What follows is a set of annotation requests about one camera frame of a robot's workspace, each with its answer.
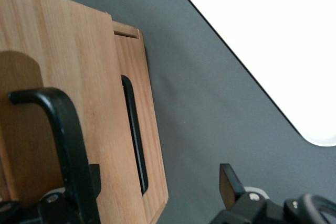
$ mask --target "gray surface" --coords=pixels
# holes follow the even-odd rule
[[[220,163],[279,204],[336,201],[335,147],[299,136],[187,0],[74,1],[144,34],[170,196],[159,224],[209,223]]]

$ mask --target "black handle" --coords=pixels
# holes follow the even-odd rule
[[[66,188],[66,198],[77,204],[84,223],[100,223],[89,163],[76,109],[56,88],[11,92],[13,104],[36,103],[48,116]]]
[[[136,158],[136,166],[138,168],[139,180],[141,185],[141,192],[144,194],[148,189],[148,177],[146,171],[146,163],[143,155],[142,141],[140,135],[138,114],[136,113],[135,99],[133,86],[130,79],[126,76],[121,76],[122,85],[124,87],[124,94],[127,106],[128,117],[130,121],[130,128],[133,139],[133,146]]]

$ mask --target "black clamp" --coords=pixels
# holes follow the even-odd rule
[[[99,165],[89,165],[82,130],[70,98],[56,88],[11,92],[13,104],[35,103],[48,116],[65,192],[51,193],[23,209],[17,201],[0,204],[0,224],[100,224],[96,197],[101,190]]]
[[[211,224],[329,224],[323,213],[336,217],[336,204],[323,197],[305,194],[278,206],[259,193],[245,191],[229,164],[221,164],[219,170],[219,191],[226,210]]]

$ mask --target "wooden panel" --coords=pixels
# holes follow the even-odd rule
[[[5,186],[11,199],[20,199],[27,207],[64,185],[46,114],[35,104],[15,106],[8,99],[11,91],[43,87],[38,63],[25,54],[5,51],[0,52],[0,68],[0,155]]]
[[[69,0],[0,0],[0,51],[36,60],[44,86],[77,109],[88,160],[100,164],[101,223],[146,223],[111,31],[110,15]]]
[[[148,190],[143,195],[147,222],[156,223],[167,203],[168,192],[143,38],[141,33],[139,39],[116,35],[115,41],[121,73],[131,80],[134,89],[149,180]]]
[[[125,37],[136,38],[136,39],[140,38],[139,29],[133,26],[129,26],[126,24],[113,21],[113,29],[114,29],[114,34],[116,35],[121,35]]]

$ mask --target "screw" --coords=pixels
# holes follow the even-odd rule
[[[58,195],[57,194],[53,194],[53,195],[51,195],[51,196],[49,196],[48,198],[47,198],[47,202],[48,203],[53,203],[54,201],[56,201],[58,199]]]
[[[12,208],[13,204],[10,202],[10,203],[7,203],[5,205],[3,205],[2,207],[0,207],[0,212],[5,212],[5,211],[8,211]]]
[[[255,194],[255,193],[251,193],[248,196],[250,196],[250,200],[253,200],[253,201],[259,201],[260,200],[259,195]]]
[[[293,201],[293,206],[294,206],[295,209],[298,208],[298,202],[296,200]]]

